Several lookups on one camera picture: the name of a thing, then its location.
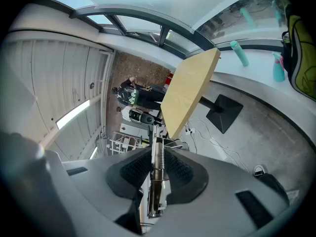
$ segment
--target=teal water bottle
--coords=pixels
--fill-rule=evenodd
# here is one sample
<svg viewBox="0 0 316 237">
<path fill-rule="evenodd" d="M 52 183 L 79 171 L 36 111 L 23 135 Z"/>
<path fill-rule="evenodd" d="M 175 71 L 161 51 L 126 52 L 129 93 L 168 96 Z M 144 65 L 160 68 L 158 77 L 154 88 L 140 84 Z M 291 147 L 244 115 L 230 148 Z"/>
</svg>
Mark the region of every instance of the teal water bottle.
<svg viewBox="0 0 316 237">
<path fill-rule="evenodd" d="M 281 63 L 280 63 L 281 55 L 274 53 L 274 52 L 272 54 L 275 57 L 275 62 L 273 64 L 273 78 L 277 82 L 284 81 L 285 80 L 284 70 L 283 70 Z"/>
<path fill-rule="evenodd" d="M 239 43 L 236 40 L 233 40 L 231 42 L 231 47 L 235 51 L 236 55 L 240 59 L 241 63 L 243 64 L 244 67 L 247 67 L 249 65 L 249 61 L 247 59 L 247 56 L 245 55 L 245 52 L 239 45 Z"/>
</svg>

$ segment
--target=white cable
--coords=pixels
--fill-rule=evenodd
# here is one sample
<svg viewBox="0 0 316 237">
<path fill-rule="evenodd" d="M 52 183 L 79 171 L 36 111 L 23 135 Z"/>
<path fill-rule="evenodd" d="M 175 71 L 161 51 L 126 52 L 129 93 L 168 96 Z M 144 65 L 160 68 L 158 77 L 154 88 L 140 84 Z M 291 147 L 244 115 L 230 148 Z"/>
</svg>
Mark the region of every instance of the white cable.
<svg viewBox="0 0 316 237">
<path fill-rule="evenodd" d="M 190 121 L 193 120 L 193 119 L 198 119 L 200 122 L 202 122 L 202 123 L 204 124 L 204 126 L 205 126 L 207 132 L 208 132 L 208 136 L 209 136 L 213 141 L 216 141 L 215 139 L 213 139 L 213 138 L 211 137 L 211 135 L 210 135 L 210 133 L 209 133 L 209 130 L 208 130 L 206 124 L 205 124 L 202 120 L 200 120 L 198 117 L 194 117 L 194 118 L 190 119 L 188 122 L 190 122 Z M 226 148 L 223 148 L 223 147 L 221 146 L 221 144 L 218 143 L 218 141 L 216 141 L 216 143 L 217 143 L 218 145 L 214 144 L 214 143 L 211 142 L 210 140 L 207 140 L 207 139 L 203 138 L 203 136 L 202 136 L 202 134 L 201 134 L 200 131 L 198 131 L 198 132 L 199 132 L 199 134 L 200 134 L 200 136 L 201 136 L 201 138 L 202 138 L 203 140 L 209 141 L 209 142 L 212 143 L 214 146 L 221 147 L 221 148 L 225 151 L 225 153 L 226 153 L 235 163 L 236 163 L 236 161 L 235 161 L 226 151 L 229 151 L 229 152 L 232 152 L 232 153 L 237 154 L 237 155 L 238 155 L 238 158 L 239 158 L 239 160 L 240 160 L 240 162 L 241 162 L 241 164 L 245 167 L 245 169 L 246 169 L 247 172 L 249 173 L 249 169 L 246 167 L 245 164 L 243 164 L 243 162 L 242 162 L 242 160 L 241 160 L 241 158 L 240 158 L 240 155 L 239 155 L 237 152 L 232 151 L 232 150 L 229 150 L 229 149 L 226 149 Z"/>
</svg>

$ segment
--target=electrical outlet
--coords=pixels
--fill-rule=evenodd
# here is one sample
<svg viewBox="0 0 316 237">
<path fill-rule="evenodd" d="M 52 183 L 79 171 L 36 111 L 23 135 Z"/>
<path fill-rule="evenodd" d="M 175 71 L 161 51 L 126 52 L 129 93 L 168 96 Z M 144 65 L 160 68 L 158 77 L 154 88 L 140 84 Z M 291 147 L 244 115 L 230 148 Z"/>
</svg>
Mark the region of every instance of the electrical outlet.
<svg viewBox="0 0 316 237">
<path fill-rule="evenodd" d="M 196 129 L 195 128 L 191 128 L 190 130 L 188 129 L 186 131 L 186 135 L 194 134 L 195 132 L 196 132 Z"/>
</svg>

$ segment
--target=backpack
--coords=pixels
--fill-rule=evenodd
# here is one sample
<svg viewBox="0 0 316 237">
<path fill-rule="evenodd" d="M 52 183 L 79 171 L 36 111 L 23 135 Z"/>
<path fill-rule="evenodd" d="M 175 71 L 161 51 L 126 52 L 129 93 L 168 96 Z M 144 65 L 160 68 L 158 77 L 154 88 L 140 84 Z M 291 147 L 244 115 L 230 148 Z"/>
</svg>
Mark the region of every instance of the backpack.
<svg viewBox="0 0 316 237">
<path fill-rule="evenodd" d="M 283 66 L 292 87 L 316 101 L 316 47 L 302 18 L 291 5 L 285 9 L 288 31 L 282 34 Z"/>
</svg>

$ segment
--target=spring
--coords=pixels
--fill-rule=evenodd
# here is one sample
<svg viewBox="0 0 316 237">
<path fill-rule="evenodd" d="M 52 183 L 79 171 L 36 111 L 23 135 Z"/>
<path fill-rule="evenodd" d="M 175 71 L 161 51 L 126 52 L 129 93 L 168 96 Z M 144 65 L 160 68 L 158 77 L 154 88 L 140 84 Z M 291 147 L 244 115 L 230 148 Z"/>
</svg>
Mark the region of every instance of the spring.
<svg viewBox="0 0 316 237">
<path fill-rule="evenodd" d="M 160 149 L 160 169 L 164 169 L 164 148 Z"/>
</svg>

